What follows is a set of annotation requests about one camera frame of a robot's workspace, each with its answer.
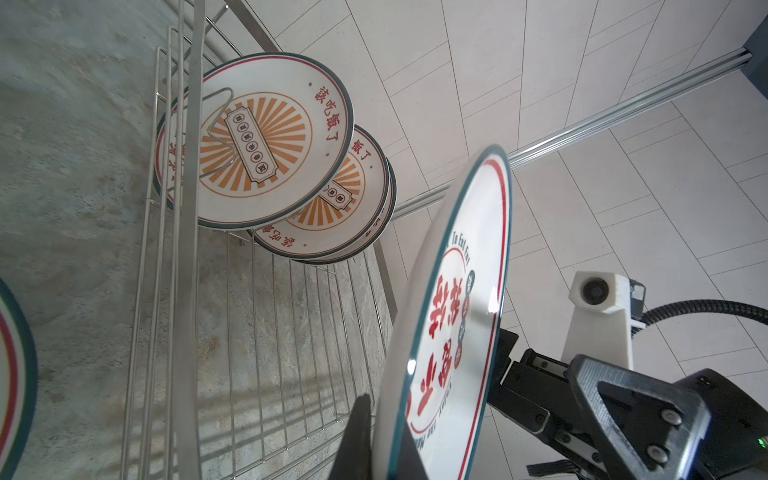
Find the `tile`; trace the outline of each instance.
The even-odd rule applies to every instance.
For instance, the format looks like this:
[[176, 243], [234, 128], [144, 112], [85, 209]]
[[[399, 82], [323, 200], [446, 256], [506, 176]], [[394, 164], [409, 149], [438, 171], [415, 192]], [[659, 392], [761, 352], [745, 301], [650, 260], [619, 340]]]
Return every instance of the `tile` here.
[[[712, 281], [726, 300], [768, 308], [768, 262], [718, 273], [712, 276]], [[768, 326], [751, 319], [739, 320], [757, 344], [757, 348], [763, 355], [768, 355]]]
[[571, 323], [573, 303], [548, 249], [509, 260], [507, 288], [528, 345], [559, 359]]
[[584, 56], [566, 125], [591, 117], [619, 102], [651, 25], [637, 28]]
[[402, 310], [405, 306], [405, 294], [408, 289], [408, 275], [406, 274], [406, 266], [402, 262], [394, 224], [390, 224], [384, 229], [382, 236], [379, 237], [379, 242], [381, 242], [384, 252], [384, 263], [386, 263], [386, 270], [389, 274], [389, 282], [392, 284], [392, 293], [395, 295], [395, 306], [397, 310]]
[[768, 174], [768, 154], [728, 167], [728, 173], [737, 182]]
[[768, 410], [768, 372], [744, 373], [728, 379]]
[[525, 0], [445, 0], [442, 7], [461, 104], [522, 73]]
[[424, 175], [422, 175], [419, 164], [416, 163], [416, 157], [413, 156], [410, 148], [392, 155], [388, 159], [395, 171], [397, 181], [396, 203], [401, 204], [428, 190]]
[[619, 98], [619, 101], [625, 101], [628, 98], [634, 97], [635, 95], [649, 91], [651, 88], [657, 87], [663, 84], [665, 81], [672, 80], [685, 71], [686, 65], [688, 65], [688, 60], [674, 65], [673, 67], [669, 67], [667, 70], [657, 73], [647, 80], [643, 80], [632, 85], [631, 87], [625, 88], [624, 93], [621, 94], [621, 98]]
[[616, 253], [613, 252], [609, 253], [608, 255], [603, 255], [602, 257], [587, 260], [586, 262], [580, 262], [576, 263], [575, 265], [561, 268], [560, 271], [563, 274], [565, 284], [568, 285], [568, 288], [571, 287], [571, 284], [574, 281], [574, 276], [578, 271], [612, 272], [627, 276], [627, 272], [625, 272], [624, 268], [621, 266], [621, 262], [619, 262], [618, 257], [616, 257]]
[[768, 217], [768, 174], [750, 178], [739, 184], [764, 217]]
[[690, 125], [685, 121], [685, 118], [678, 117], [668, 121], [666, 124], [651, 128], [649, 131], [644, 131], [634, 137], [629, 137], [627, 140], [621, 142], [621, 148], [628, 154], [631, 154], [634, 151], [655, 144], [665, 138], [673, 137], [686, 130], [690, 130]]
[[768, 238], [768, 221], [696, 132], [685, 131], [629, 158], [696, 257]]
[[665, 124], [677, 117], [680, 117], [680, 112], [672, 105], [672, 102], [667, 102], [632, 118], [628, 118], [618, 125], [614, 125], [611, 127], [611, 132], [613, 132], [617, 141], [623, 141], [644, 131], [649, 131], [653, 127]]
[[520, 325], [520, 320], [518, 319], [518, 314], [515, 313], [514, 310], [507, 310], [503, 313], [502, 324], [501, 324], [502, 329], [509, 330], [519, 325]]
[[402, 254], [402, 263], [406, 268], [406, 274], [410, 277], [413, 263], [419, 255], [424, 236], [432, 224], [427, 210], [418, 210], [407, 217], [392, 222], [397, 233], [398, 245]]
[[671, 55], [664, 60], [651, 65], [650, 67], [634, 72], [627, 81], [627, 87], [633, 87], [643, 80], [647, 80], [648, 78], [660, 74], [663, 71], [669, 70], [675, 65], [690, 61], [699, 49], [699, 45], [701, 45], [701, 43], [697, 43], [692, 47], [686, 48], [685, 50], [676, 53], [675, 55]]
[[[598, 10], [600, 10], [601, 4], [607, 3], [607, 2], [600, 2], [598, 4]], [[587, 47], [584, 50], [584, 56], [589, 55], [593, 51], [597, 50], [598, 48], [602, 48], [605, 45], [608, 45], [612, 41], [616, 41], [619, 38], [628, 35], [629, 33], [638, 30], [641, 27], [644, 27], [645, 25], [648, 25], [648, 31], [646, 32], [646, 36], [643, 38], [643, 42], [645, 42], [645, 38], [647, 38], [647, 34], [650, 32], [650, 25], [656, 20], [656, 15], [659, 14], [659, 10], [661, 10], [661, 4], [663, 2], [656, 2], [652, 5], [648, 5], [646, 8], [643, 8], [637, 13], [634, 13], [628, 17], [626, 17], [624, 20], [613, 24], [612, 26], [606, 28], [602, 31], [596, 31], [594, 30], [594, 21], [592, 25], [592, 30], [596, 31], [597, 33], [592, 34], [590, 32], [590, 38], [587, 40]]]
[[320, 0], [275, 40], [284, 51], [301, 53], [348, 15], [343, 0]]
[[560, 150], [560, 156], [593, 212], [606, 211], [650, 194], [608, 130]]
[[[646, 286], [648, 308], [680, 300], [720, 298], [663, 211], [617, 223], [603, 231], [629, 277]], [[754, 346], [732, 316], [678, 316], [659, 323], [659, 328], [678, 360]]]
[[519, 147], [562, 130], [568, 107], [573, 98], [574, 86], [570, 85], [559, 92], [520, 110]]
[[515, 176], [558, 265], [611, 252], [557, 152], [518, 168]]
[[451, 64], [392, 96], [392, 105], [422, 171], [467, 154]]
[[708, 275], [717, 275], [766, 260], [768, 260], [768, 240], [701, 257], [699, 262]]
[[533, 217], [528, 201], [525, 199], [515, 174], [512, 174], [512, 237], [510, 241], [517, 243], [540, 235], [538, 223]]
[[468, 160], [469, 157], [467, 155], [462, 155], [459, 158], [449, 161], [446, 165], [424, 174], [424, 178], [427, 180], [427, 185], [429, 188], [435, 188], [443, 185], [445, 182], [453, 180], [463, 172]]
[[447, 39], [439, 0], [347, 3], [381, 78], [391, 77]]
[[519, 242], [510, 245], [509, 258], [512, 259], [522, 257], [523, 255], [528, 255], [531, 252], [535, 252], [544, 248], [547, 248], [547, 242], [544, 240], [544, 236], [537, 235], [526, 240], [520, 240]]
[[768, 153], [768, 100], [740, 71], [674, 104], [724, 167]]
[[600, 0], [594, 11], [590, 36], [595, 36], [606, 28], [622, 22], [626, 18], [656, 5], [658, 0]]
[[687, 70], [741, 48], [768, 15], [768, 2], [731, 0]]
[[703, 369], [712, 369], [722, 376], [768, 370], [768, 362], [758, 349], [745, 349], [686, 360], [680, 362], [680, 366], [687, 376]]
[[[486, 405], [485, 411], [490, 410], [491, 407]], [[472, 457], [472, 470], [468, 478], [469, 480], [486, 480], [487, 478], [512, 480], [502, 440], [498, 436], [492, 415], [484, 416], [480, 425], [480, 435], [475, 443], [475, 456]]]
[[594, 218], [597, 219], [601, 227], [605, 228], [654, 210], [659, 210], [660, 208], [654, 196], [649, 194], [646, 197], [638, 198], [627, 204], [595, 214]]
[[634, 71], [650, 67], [706, 38], [729, 0], [668, 0], [650, 31]]
[[411, 145], [408, 143], [408, 138], [403, 137], [395, 142], [392, 142], [386, 147], [382, 147], [382, 151], [384, 151], [384, 155], [389, 158], [399, 154], [400, 152], [408, 150], [410, 147]]
[[656, 325], [632, 337], [632, 357], [635, 372], [670, 383], [685, 377]]
[[519, 120], [519, 91], [465, 118], [468, 151], [474, 155], [490, 144], [501, 145], [505, 152], [515, 151]]
[[388, 145], [405, 136], [351, 16], [313, 43], [304, 55], [343, 79], [354, 99], [355, 123], [379, 144]]
[[467, 118], [469, 115], [476, 114], [483, 108], [490, 107], [502, 98], [506, 98], [516, 91], [520, 91], [521, 85], [522, 76], [518, 75], [510, 81], [501, 84], [493, 90], [489, 91], [487, 94], [484, 94], [475, 100], [463, 104], [462, 118]]
[[528, 3], [522, 108], [576, 83], [596, 4], [597, 0]]
[[317, 3], [317, 0], [292, 0], [291, 2], [272, 2], [270, 0], [247, 0], [247, 4], [258, 12], [259, 20], [276, 37], [294, 23]]
[[389, 96], [392, 97], [403, 88], [416, 83], [420, 78], [432, 73], [450, 61], [451, 51], [448, 47], [448, 42], [445, 41], [434, 50], [384, 80], [384, 88], [386, 88]]

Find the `screw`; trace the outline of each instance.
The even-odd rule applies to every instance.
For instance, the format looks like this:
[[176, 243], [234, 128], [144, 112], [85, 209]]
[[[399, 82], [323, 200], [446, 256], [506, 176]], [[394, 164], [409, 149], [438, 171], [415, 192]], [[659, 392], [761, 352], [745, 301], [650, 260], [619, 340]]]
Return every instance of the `screw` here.
[[661, 418], [670, 425], [679, 425], [683, 423], [683, 419], [680, 417], [680, 414], [675, 412], [672, 409], [664, 409], [661, 411]]
[[650, 444], [646, 450], [648, 456], [656, 463], [667, 463], [669, 457], [659, 445]]

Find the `stainless steel wire rack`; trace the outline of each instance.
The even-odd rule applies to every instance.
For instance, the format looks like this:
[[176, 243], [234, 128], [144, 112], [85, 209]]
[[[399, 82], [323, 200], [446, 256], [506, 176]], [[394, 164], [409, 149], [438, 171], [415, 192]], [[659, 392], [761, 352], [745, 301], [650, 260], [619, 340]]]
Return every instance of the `stainless steel wire rack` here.
[[[184, 2], [155, 51], [155, 124], [186, 86], [187, 121], [200, 123], [203, 59], [216, 65], [205, 33], [239, 54], [204, 0], [186, 35]], [[310, 266], [198, 227], [199, 138], [182, 123], [188, 173], [158, 193], [153, 154], [148, 165], [120, 478], [326, 478], [355, 398], [376, 405], [392, 329], [376, 257]], [[153, 126], [148, 150], [156, 141]]]

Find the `plate rim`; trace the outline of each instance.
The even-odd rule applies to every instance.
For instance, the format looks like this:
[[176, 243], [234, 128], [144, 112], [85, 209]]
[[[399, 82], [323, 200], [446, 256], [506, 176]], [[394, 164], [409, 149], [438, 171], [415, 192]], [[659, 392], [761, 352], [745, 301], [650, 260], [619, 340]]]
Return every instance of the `plate rim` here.
[[[322, 252], [322, 253], [311, 253], [311, 254], [310, 253], [303, 253], [303, 254], [298, 254], [298, 253], [288, 253], [288, 252], [285, 252], [283, 250], [278, 250], [277, 248], [269, 245], [267, 242], [264, 242], [263, 240], [261, 240], [256, 235], [256, 230], [258, 230], [258, 228], [254, 228], [253, 229], [253, 239], [256, 241], [256, 243], [258, 243], [261, 247], [266, 248], [270, 252], [275, 253], [276, 255], [280, 255], [281, 257], [290, 258], [292, 260], [311, 260], [312, 258], [325, 257], [327, 255], [333, 255], [334, 253], [337, 253], [337, 252], [339, 252], [341, 250], [344, 250], [345, 248], [347, 248], [348, 246], [352, 245], [357, 240], [362, 238], [363, 235], [365, 235], [366, 231], [368, 231], [368, 229], [374, 224], [374, 222], [376, 222], [376, 218], [378, 218], [379, 215], [382, 213], [382, 210], [384, 210], [384, 206], [385, 206], [384, 202], [386, 201], [386, 189], [389, 188], [389, 174], [390, 174], [390, 171], [389, 171], [389, 168], [387, 168], [389, 166], [389, 159], [386, 157], [386, 155], [384, 155], [384, 150], [382, 150], [381, 146], [379, 145], [379, 142], [377, 142], [376, 139], [371, 134], [369, 134], [364, 128], [362, 128], [359, 125], [355, 124], [353, 126], [353, 130], [359, 130], [360, 133], [364, 137], [366, 137], [368, 140], [371, 141], [371, 144], [376, 149], [376, 151], [378, 152], [379, 156], [384, 160], [384, 167], [385, 167], [384, 168], [384, 188], [385, 188], [384, 195], [382, 195], [382, 199], [379, 202], [379, 206], [376, 208], [376, 214], [373, 215], [373, 217], [371, 217], [371, 219], [368, 221], [366, 226], [364, 228], [362, 228], [353, 238], [351, 238], [350, 240], [347, 240], [342, 245], [339, 245], [337, 247], [334, 247], [334, 248], [329, 249], [328, 251]], [[341, 165], [339, 165], [339, 167], [335, 171], [333, 171], [333, 175], [336, 175], [336, 172], [338, 171], [339, 168], [341, 168]]]
[[[453, 211], [450, 214], [450, 217], [448, 219], [448, 223], [445, 225], [445, 232], [443, 232], [443, 234], [442, 234], [442, 239], [440, 241], [439, 248], [437, 249], [437, 257], [435, 258], [435, 262], [433, 264], [432, 271], [430, 272], [429, 277], [428, 277], [429, 280], [427, 282], [427, 288], [426, 288], [426, 292], [428, 292], [428, 293], [431, 293], [432, 290], [435, 287], [435, 282], [437, 280], [437, 275], [439, 273], [439, 267], [442, 264], [440, 262], [440, 260], [442, 258], [443, 253], [445, 252], [445, 248], [448, 246], [448, 242], [450, 240], [450, 235], [451, 235], [451, 232], [452, 232], [452, 228], [453, 228], [453, 225], [455, 224], [456, 217], [458, 216], [458, 209], [462, 206], [462, 203], [463, 203], [463, 201], [465, 199], [465, 196], [467, 194], [467, 191], [469, 189], [469, 185], [475, 179], [475, 175], [477, 174], [477, 172], [480, 169], [480, 167], [485, 163], [485, 161], [487, 160], [487, 157], [489, 155], [491, 155], [491, 154], [497, 154], [502, 159], [505, 159], [507, 157], [507, 154], [504, 152], [504, 150], [500, 146], [498, 146], [497, 144], [490, 145], [490, 146], [486, 147], [480, 153], [480, 155], [477, 156], [477, 160], [475, 161], [475, 164], [472, 165], [472, 168], [467, 173], [467, 175], [465, 177], [465, 180], [464, 180], [464, 184], [462, 185], [461, 190], [458, 192], [458, 196], [456, 197], [456, 202], [454, 203]], [[508, 172], [508, 175], [507, 175], [507, 192], [508, 192], [508, 205], [509, 205], [508, 209], [509, 210], [508, 210], [507, 218], [509, 219], [509, 221], [508, 221], [507, 231], [506, 231], [506, 234], [505, 234], [506, 241], [505, 241], [505, 245], [504, 245], [504, 247], [505, 247], [504, 251], [506, 252], [506, 257], [508, 257], [509, 256], [510, 240], [511, 240], [511, 230], [512, 230], [512, 221], [511, 221], [511, 209], [512, 209], [512, 207], [511, 207], [511, 204], [512, 204], [512, 199], [511, 199], [511, 192], [512, 192], [511, 177], [512, 177], [512, 175], [511, 175], [511, 171], [509, 170], [508, 166], [506, 166], [506, 170]], [[509, 266], [508, 258], [504, 258], [503, 261], [504, 261], [504, 272], [503, 272], [502, 278], [501, 278], [502, 292], [503, 292], [503, 289], [506, 286], [507, 269], [508, 269], [508, 266]], [[429, 299], [429, 294], [428, 293], [427, 293], [426, 297], [422, 300], [422, 305], [421, 305], [421, 308], [419, 309], [419, 320], [418, 320], [418, 323], [415, 326], [414, 333], [421, 333], [424, 330], [426, 314], [428, 312], [428, 307], [429, 307], [429, 303], [430, 303], [430, 300], [431, 300], [431, 299]], [[494, 331], [492, 333], [492, 335], [494, 336], [494, 339], [493, 339], [493, 351], [495, 351], [496, 346], [498, 344], [498, 330], [499, 330], [500, 325], [501, 325], [501, 321], [500, 321], [501, 310], [502, 310], [502, 305], [500, 304], [499, 305], [499, 310], [495, 314], [495, 318], [494, 318], [495, 328], [494, 328]], [[417, 355], [419, 353], [419, 340], [420, 340], [420, 336], [418, 336], [418, 338], [417, 338], [417, 335], [415, 334], [413, 336], [413, 341], [412, 341], [411, 349], [410, 349], [410, 352], [409, 352], [409, 358], [412, 358], [412, 359], [413, 358], [417, 358]], [[489, 374], [490, 372], [493, 371], [494, 363], [495, 363], [495, 356], [491, 355], [491, 360], [490, 360], [490, 363], [488, 364], [487, 374]], [[408, 373], [406, 373], [404, 375], [404, 377], [403, 377], [402, 387], [400, 389], [400, 401], [399, 401], [399, 407], [397, 408], [397, 414], [396, 414], [396, 420], [395, 420], [395, 428], [394, 428], [394, 431], [393, 431], [394, 435], [392, 436], [392, 444], [391, 444], [390, 450], [389, 450], [389, 461], [388, 461], [388, 465], [387, 465], [387, 476], [388, 476], [388, 478], [392, 478], [392, 476], [395, 475], [396, 472], [397, 472], [397, 460], [399, 458], [400, 446], [401, 446], [400, 439], [402, 438], [403, 429], [405, 427], [405, 423], [404, 422], [400, 422], [400, 419], [402, 417], [401, 414], [406, 410], [406, 403], [407, 403], [407, 400], [408, 400], [408, 396], [406, 395], [406, 393], [408, 392], [409, 387], [411, 386], [412, 377], [413, 377], [413, 375], [409, 375]], [[483, 398], [483, 401], [481, 403], [482, 409], [481, 409], [480, 415], [478, 417], [477, 426], [475, 427], [474, 438], [472, 439], [472, 451], [469, 454], [468, 463], [467, 463], [466, 469], [463, 472], [464, 473], [464, 478], [466, 478], [467, 474], [469, 473], [470, 469], [472, 468], [472, 460], [475, 457], [475, 449], [477, 448], [477, 439], [478, 439], [478, 437], [480, 435], [480, 428], [482, 427], [483, 412], [485, 411], [485, 404], [488, 402], [488, 391], [490, 389], [490, 385], [491, 385], [490, 382], [486, 382], [484, 391], [482, 393], [482, 398]]]
[[392, 164], [389, 163], [389, 159], [385, 158], [387, 167], [389, 168], [389, 187], [392, 189], [392, 205], [389, 206], [389, 210], [384, 216], [384, 223], [382, 225], [382, 229], [379, 230], [379, 233], [373, 237], [370, 238], [369, 241], [365, 242], [360, 248], [355, 250], [354, 252], [348, 253], [346, 255], [342, 255], [338, 258], [332, 258], [324, 260], [322, 258], [317, 259], [302, 259], [302, 263], [306, 263], [307, 265], [330, 265], [331, 263], [338, 263], [343, 262], [344, 260], [349, 260], [350, 258], [354, 257], [358, 253], [362, 252], [366, 248], [370, 247], [373, 242], [377, 241], [381, 234], [384, 232], [384, 229], [386, 229], [386, 225], [389, 223], [389, 220], [392, 219], [392, 215], [395, 213], [395, 205], [397, 203], [397, 180], [395, 179], [395, 169], [392, 168]]
[[8, 450], [8, 457], [2, 469], [0, 469], [0, 478], [11, 478], [18, 467], [19, 461], [22, 459], [22, 453], [24, 453], [32, 427], [32, 418], [35, 415], [35, 405], [37, 404], [38, 396], [38, 357], [35, 351], [35, 339], [32, 337], [32, 332], [29, 329], [29, 324], [26, 317], [24, 317], [22, 308], [2, 278], [0, 278], [0, 300], [3, 301], [11, 313], [10, 320], [14, 323], [18, 337], [21, 340], [27, 376], [24, 402], [21, 405], [22, 413], [16, 437], [13, 438], [13, 445]]
[[[299, 60], [305, 61], [307, 63], [313, 64], [316, 67], [318, 67], [323, 73], [327, 74], [335, 83], [336, 86], [339, 87], [339, 90], [342, 94], [342, 99], [344, 100], [344, 105], [346, 106], [348, 112], [349, 112], [349, 122], [348, 127], [346, 129], [346, 132], [344, 134], [344, 140], [342, 143], [341, 151], [339, 152], [339, 155], [336, 157], [336, 161], [334, 162], [334, 168], [331, 169], [330, 173], [327, 174], [323, 180], [319, 183], [319, 187], [313, 188], [313, 190], [310, 192], [310, 194], [305, 195], [300, 200], [298, 200], [293, 206], [284, 208], [280, 212], [274, 213], [266, 218], [266, 220], [259, 220], [258, 223], [254, 222], [240, 222], [240, 223], [233, 223], [228, 225], [223, 225], [221, 223], [215, 223], [210, 222], [208, 220], [202, 220], [200, 217], [197, 217], [197, 224], [201, 227], [207, 227], [214, 230], [245, 230], [248, 228], [258, 228], [262, 225], [268, 225], [272, 222], [276, 222], [279, 220], [285, 219], [287, 216], [289, 216], [291, 213], [295, 212], [296, 210], [300, 209], [304, 205], [306, 205], [307, 202], [312, 200], [313, 197], [315, 197], [322, 189], [326, 186], [326, 184], [333, 179], [333, 175], [336, 174], [336, 172], [339, 170], [339, 167], [341, 167], [342, 162], [344, 161], [344, 158], [346, 157], [346, 153], [349, 151], [349, 145], [352, 143], [352, 136], [355, 132], [355, 113], [352, 106], [352, 98], [349, 96], [349, 92], [346, 90], [346, 87], [341, 82], [341, 79], [333, 73], [333, 71], [326, 67], [324, 64], [320, 63], [319, 61], [315, 60], [314, 58], [306, 57], [305, 55], [300, 55], [297, 53], [288, 53], [284, 51], [276, 51], [276, 52], [260, 52], [260, 53], [254, 53], [251, 55], [244, 55], [242, 57], [235, 58], [233, 60], [227, 61], [217, 67], [211, 68], [209, 71], [205, 72], [203, 74], [203, 83], [205, 82], [206, 78], [210, 77], [212, 74], [217, 73], [218, 71], [229, 68], [232, 64], [250, 60], [252, 58], [260, 58], [260, 57], [286, 57], [286, 58], [298, 58]], [[184, 97], [187, 96], [187, 92], [189, 91], [189, 87], [186, 87], [184, 89]], [[170, 104], [171, 112], [173, 112], [173, 109], [176, 107], [176, 104], [178, 102], [178, 97]], [[163, 126], [165, 125], [165, 113], [163, 113], [163, 116], [160, 117], [160, 120], [157, 123], [157, 132], [155, 133], [156, 138], [160, 138], [160, 132], [163, 129]], [[157, 194], [162, 194], [161, 192], [161, 185], [160, 181], [158, 179], [157, 175], [157, 168], [155, 168], [155, 145], [152, 145], [152, 184], [154, 185], [155, 191], [157, 191]], [[174, 202], [172, 202], [170, 199], [166, 198], [166, 205], [171, 210], [174, 209]]]

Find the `aluminum rail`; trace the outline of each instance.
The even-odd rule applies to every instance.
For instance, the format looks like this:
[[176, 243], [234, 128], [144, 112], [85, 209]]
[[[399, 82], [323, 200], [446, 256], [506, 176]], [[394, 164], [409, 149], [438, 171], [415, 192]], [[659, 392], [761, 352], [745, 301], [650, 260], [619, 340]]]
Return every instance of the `aluminum rail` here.
[[[649, 91], [622, 101], [620, 104], [608, 108], [593, 117], [567, 127], [548, 138], [536, 141], [507, 154], [509, 168], [514, 170], [515, 168], [522, 167], [528, 162], [576, 143], [582, 138], [596, 134], [637, 114], [649, 111], [651, 108], [655, 108], [695, 88], [717, 80], [732, 71], [739, 70], [750, 58], [752, 58], [752, 54], [744, 48], [716, 58], [699, 68], [688, 71], [679, 77], [651, 88]], [[439, 202], [450, 187], [451, 182], [449, 181], [401, 203], [395, 208], [392, 221]]]

